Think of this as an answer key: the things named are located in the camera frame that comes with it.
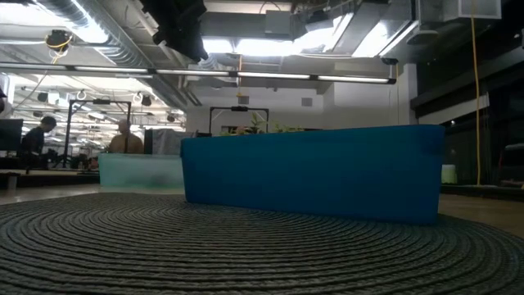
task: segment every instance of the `gray woven rug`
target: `gray woven rug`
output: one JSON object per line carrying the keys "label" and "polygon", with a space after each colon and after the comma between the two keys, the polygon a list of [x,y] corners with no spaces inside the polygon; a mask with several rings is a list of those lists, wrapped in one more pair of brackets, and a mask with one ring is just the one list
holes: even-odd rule
{"label": "gray woven rug", "polygon": [[93,194],[0,206],[0,293],[524,294],[524,242],[446,216],[393,225]]}

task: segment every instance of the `planter box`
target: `planter box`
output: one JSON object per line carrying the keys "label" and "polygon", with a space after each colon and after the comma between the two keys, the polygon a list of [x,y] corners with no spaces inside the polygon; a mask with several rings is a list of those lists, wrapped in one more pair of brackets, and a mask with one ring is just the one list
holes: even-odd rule
{"label": "planter box", "polygon": [[189,202],[436,222],[444,128],[410,125],[188,138]]}
{"label": "planter box", "polygon": [[183,188],[179,156],[101,153],[98,164],[105,188]]}

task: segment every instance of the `computer monitor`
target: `computer monitor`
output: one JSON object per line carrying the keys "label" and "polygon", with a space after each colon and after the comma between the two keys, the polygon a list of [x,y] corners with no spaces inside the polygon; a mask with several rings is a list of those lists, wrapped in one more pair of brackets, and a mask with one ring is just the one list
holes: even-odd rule
{"label": "computer monitor", "polygon": [[0,120],[0,151],[18,151],[22,139],[23,120]]}

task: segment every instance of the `yellow-green trash bin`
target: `yellow-green trash bin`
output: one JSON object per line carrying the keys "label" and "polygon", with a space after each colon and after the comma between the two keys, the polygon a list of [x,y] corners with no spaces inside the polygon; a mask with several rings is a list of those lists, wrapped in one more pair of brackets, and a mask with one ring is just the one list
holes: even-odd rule
{"label": "yellow-green trash bin", "polygon": [[457,184],[457,169],[455,165],[442,165],[442,183]]}

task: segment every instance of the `light blue planter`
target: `light blue planter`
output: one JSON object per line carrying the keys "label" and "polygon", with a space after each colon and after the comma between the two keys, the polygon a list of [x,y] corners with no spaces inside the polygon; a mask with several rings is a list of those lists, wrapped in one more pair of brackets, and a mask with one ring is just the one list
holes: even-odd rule
{"label": "light blue planter", "polygon": [[100,185],[110,188],[183,188],[179,156],[100,154]]}

